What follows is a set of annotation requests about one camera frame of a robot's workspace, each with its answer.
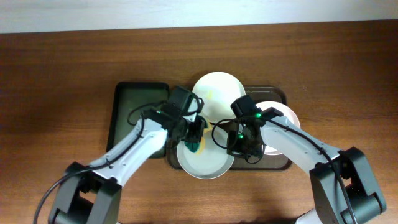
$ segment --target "white bowl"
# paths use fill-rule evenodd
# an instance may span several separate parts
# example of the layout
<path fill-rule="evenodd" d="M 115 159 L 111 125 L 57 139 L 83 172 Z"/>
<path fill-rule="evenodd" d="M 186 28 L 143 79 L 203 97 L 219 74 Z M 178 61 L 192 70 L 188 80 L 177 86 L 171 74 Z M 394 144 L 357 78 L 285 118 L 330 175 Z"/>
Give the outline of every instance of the white bowl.
<path fill-rule="evenodd" d="M 226 146 L 228 134 L 224 130 L 215 129 L 214 136 L 217 143 Z M 213 142 L 211 130 L 203 134 L 200 144 L 197 152 L 191 152 L 184 142 L 180 142 L 177 146 L 177 159 L 188 174 L 199 179 L 214 179 L 229 170 L 234 157 Z"/>
<path fill-rule="evenodd" d="M 205 105 L 200 115 L 211 123 L 235 118 L 231 104 L 246 94 L 242 83 L 225 72 L 212 72 L 201 77 L 192 92 L 203 98 Z"/>
<path fill-rule="evenodd" d="M 261 110 L 266 110 L 271 107 L 279 110 L 280 112 L 282 112 L 284 114 L 284 116 L 286 116 L 289 119 L 289 121 L 291 121 L 294 125 L 296 125 L 298 128 L 301 129 L 299 118 L 292 111 L 292 109 L 290 109 L 288 106 L 286 106 L 282 103 L 274 102 L 274 101 L 261 102 L 261 103 L 256 104 L 256 106 L 258 108 L 260 108 Z M 266 146 L 266 148 L 264 150 L 264 154 L 270 155 L 270 156 L 275 156 L 275 155 L 280 155 L 281 152 L 277 151 L 273 147 Z"/>

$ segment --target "table surface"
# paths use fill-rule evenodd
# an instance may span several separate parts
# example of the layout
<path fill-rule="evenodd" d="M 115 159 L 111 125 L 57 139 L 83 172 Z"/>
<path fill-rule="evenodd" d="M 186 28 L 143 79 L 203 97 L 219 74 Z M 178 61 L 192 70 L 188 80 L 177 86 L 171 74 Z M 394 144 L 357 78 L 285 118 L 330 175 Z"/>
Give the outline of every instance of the table surface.
<path fill-rule="evenodd" d="M 397 30 L 398 21 L 367 21 L 2 34 L 0 223 L 30 223 L 70 163 L 104 153 L 118 82 L 192 87 L 214 71 L 283 89 L 304 130 L 362 150 L 387 201 L 370 223 L 396 223 Z M 311 208 L 310 179 L 297 166 L 200 180 L 160 159 L 123 189 L 119 221 L 239 223 Z"/>

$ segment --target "black tray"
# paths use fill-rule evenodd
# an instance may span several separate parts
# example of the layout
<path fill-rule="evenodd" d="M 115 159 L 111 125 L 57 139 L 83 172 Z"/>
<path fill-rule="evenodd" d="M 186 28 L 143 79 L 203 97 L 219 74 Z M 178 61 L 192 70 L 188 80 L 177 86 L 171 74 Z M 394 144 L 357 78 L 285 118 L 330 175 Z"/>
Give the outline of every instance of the black tray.
<path fill-rule="evenodd" d="M 256 103 L 263 101 L 276 101 L 279 103 L 286 103 L 286 96 L 282 90 L 272 86 L 245 86 L 246 94 L 250 95 Z M 166 159 L 171 167 L 174 169 L 182 170 L 180 163 L 177 159 L 177 148 L 167 148 L 166 149 Z M 290 161 L 283 154 L 277 156 L 264 155 L 260 162 L 257 164 L 248 164 L 244 159 L 235 157 L 235 160 L 230 168 L 230 170 L 286 170 L 292 165 Z"/>

